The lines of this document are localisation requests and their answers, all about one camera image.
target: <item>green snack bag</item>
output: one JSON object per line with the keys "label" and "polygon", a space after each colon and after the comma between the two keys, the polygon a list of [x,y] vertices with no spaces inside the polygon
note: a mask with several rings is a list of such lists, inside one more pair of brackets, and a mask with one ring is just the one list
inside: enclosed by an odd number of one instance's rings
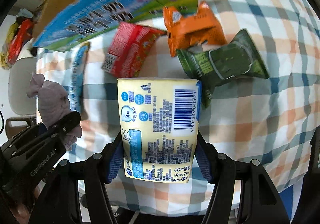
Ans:
{"label": "green snack bag", "polygon": [[187,76],[202,82],[202,103],[205,107],[210,105],[216,86],[237,77],[270,77],[246,29],[240,30],[229,44],[218,49],[200,53],[185,49],[176,51]]}

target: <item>yellow bag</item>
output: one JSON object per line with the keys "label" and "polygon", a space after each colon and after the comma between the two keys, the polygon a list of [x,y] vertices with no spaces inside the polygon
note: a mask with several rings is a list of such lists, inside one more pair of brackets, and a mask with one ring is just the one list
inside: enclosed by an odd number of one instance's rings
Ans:
{"label": "yellow bag", "polygon": [[16,22],[13,23],[13,24],[10,26],[10,28],[9,28],[9,30],[8,30],[8,33],[7,33],[7,37],[6,37],[6,39],[5,39],[5,41],[4,41],[4,44],[3,44],[3,46],[2,46],[2,50],[1,50],[1,52],[0,52],[0,64],[1,64],[1,67],[2,67],[3,69],[10,69],[10,67],[11,67],[11,66],[10,66],[9,64],[7,64],[7,62],[6,62],[7,52],[8,52],[8,50],[9,50],[10,43],[11,43],[11,41],[13,40],[14,35],[16,34],[16,31],[17,31],[18,27],[19,27],[19,24],[16,23]]}

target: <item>blue gripper pad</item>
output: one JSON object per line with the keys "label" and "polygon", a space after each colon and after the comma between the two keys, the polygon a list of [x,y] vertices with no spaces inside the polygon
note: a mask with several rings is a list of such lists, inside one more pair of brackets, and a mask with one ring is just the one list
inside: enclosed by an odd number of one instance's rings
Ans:
{"label": "blue gripper pad", "polygon": [[213,180],[213,176],[211,174],[211,165],[207,155],[204,152],[204,149],[202,148],[198,140],[197,140],[197,146],[195,150],[195,156],[196,156],[203,178],[206,179],[208,183],[211,183]]}
{"label": "blue gripper pad", "polygon": [[117,174],[119,172],[119,169],[121,167],[121,164],[124,158],[124,150],[123,150],[121,135],[120,135],[120,140],[118,137],[116,137],[113,143],[114,144],[117,143],[117,145],[111,155],[111,158],[108,164],[109,167],[108,167],[108,171],[106,172],[106,184],[111,183],[111,181],[117,177]]}

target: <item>red snack box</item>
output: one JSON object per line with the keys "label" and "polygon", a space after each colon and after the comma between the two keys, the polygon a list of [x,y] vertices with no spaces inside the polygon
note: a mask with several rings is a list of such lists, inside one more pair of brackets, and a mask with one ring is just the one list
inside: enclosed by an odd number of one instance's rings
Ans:
{"label": "red snack box", "polygon": [[138,77],[151,47],[165,34],[156,28],[121,22],[102,69],[117,78]]}

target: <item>pink glove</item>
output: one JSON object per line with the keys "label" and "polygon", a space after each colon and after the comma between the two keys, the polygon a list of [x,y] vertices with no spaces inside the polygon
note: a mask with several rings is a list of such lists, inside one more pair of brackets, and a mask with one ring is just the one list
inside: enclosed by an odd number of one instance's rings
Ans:
{"label": "pink glove", "polygon": [[[71,112],[68,92],[56,82],[44,81],[44,76],[40,73],[32,76],[27,96],[29,98],[38,96],[38,111],[46,128]],[[62,142],[67,151],[72,150],[72,144],[81,136],[80,125],[66,135]]]}

